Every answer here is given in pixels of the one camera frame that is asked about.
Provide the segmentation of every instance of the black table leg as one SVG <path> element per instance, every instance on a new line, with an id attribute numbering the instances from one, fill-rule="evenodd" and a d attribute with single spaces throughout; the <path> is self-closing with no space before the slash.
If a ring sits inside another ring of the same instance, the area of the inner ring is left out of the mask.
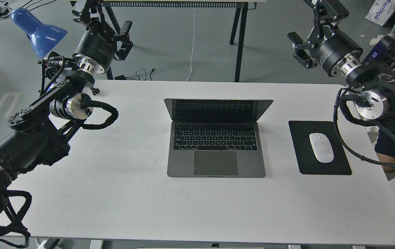
<path id="1" fill-rule="evenodd" d="M 242 7 L 242 16 L 240 18 L 239 44 L 237 47 L 236 72 L 235 72 L 234 82 L 239 82 L 239 78 L 240 78 L 240 65 L 242 63 L 243 39 L 245 38 L 247 12 L 248 12 L 248 3 L 245 3 L 245 5 Z"/>
<path id="2" fill-rule="evenodd" d="M 112 67 L 109 67 L 109 70 L 107 71 L 107 79 L 113 80 Z"/>
<path id="3" fill-rule="evenodd" d="M 110 20 L 112 21 L 112 24 L 113 24 L 113 27 L 116 30 L 116 33 L 119 34 L 120 33 L 120 26 L 119 26 L 119 23 L 116 20 L 116 16 L 114 15 L 114 12 L 113 12 L 112 8 L 111 7 L 105 7 L 105 10 L 107 11 L 107 14 L 110 17 Z"/>
<path id="4" fill-rule="evenodd" d="M 229 38 L 230 45 L 234 44 L 234 38 L 237 32 L 237 24 L 239 23 L 240 10 L 241 8 L 236 8 L 236 12 L 234 14 L 233 29 L 231 30 L 231 38 Z"/>

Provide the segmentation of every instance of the cardboard box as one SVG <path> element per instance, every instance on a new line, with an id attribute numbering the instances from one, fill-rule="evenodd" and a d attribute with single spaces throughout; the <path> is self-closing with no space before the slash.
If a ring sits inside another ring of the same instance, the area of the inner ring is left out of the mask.
<path id="1" fill-rule="evenodd" d="M 376 0 L 366 19 L 383 26 L 395 12 L 395 0 Z"/>

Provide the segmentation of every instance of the white table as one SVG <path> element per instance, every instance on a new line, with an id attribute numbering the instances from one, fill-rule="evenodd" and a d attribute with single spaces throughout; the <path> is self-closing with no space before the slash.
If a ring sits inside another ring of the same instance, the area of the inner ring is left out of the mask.
<path id="1" fill-rule="evenodd" d="M 94 99 L 115 106 L 118 120 L 104 130 L 80 130 L 68 157 L 36 167 L 9 188 L 33 195 L 23 222 L 32 236 L 395 245 L 395 196 L 380 166 L 346 152 L 350 176 L 299 172 L 288 121 L 332 120 L 339 85 L 98 81 L 95 87 L 101 94 Z M 273 99 L 258 121 L 266 177 L 168 177 L 164 98 Z M 95 110 L 87 123 L 105 117 Z M 375 158 L 363 127 L 343 117 L 339 127 L 351 148 Z"/>

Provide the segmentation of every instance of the laptop keyboard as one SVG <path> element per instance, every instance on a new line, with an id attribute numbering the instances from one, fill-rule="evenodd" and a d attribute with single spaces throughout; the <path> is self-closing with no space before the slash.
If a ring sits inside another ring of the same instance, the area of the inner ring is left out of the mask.
<path id="1" fill-rule="evenodd" d="M 174 127 L 174 150 L 257 150 L 252 124 L 179 124 Z"/>

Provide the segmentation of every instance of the white cable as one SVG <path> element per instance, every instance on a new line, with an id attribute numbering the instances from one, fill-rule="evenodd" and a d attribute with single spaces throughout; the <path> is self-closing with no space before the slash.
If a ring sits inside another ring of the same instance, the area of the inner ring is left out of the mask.
<path id="1" fill-rule="evenodd" d="M 193 73 L 193 66 L 191 62 L 193 61 L 193 51 L 194 51 L 194 37 L 196 36 L 196 8 L 194 8 L 194 19 L 193 19 L 193 46 L 191 47 L 191 60 L 190 60 L 190 76 L 185 81 L 191 79 L 191 74 Z"/>

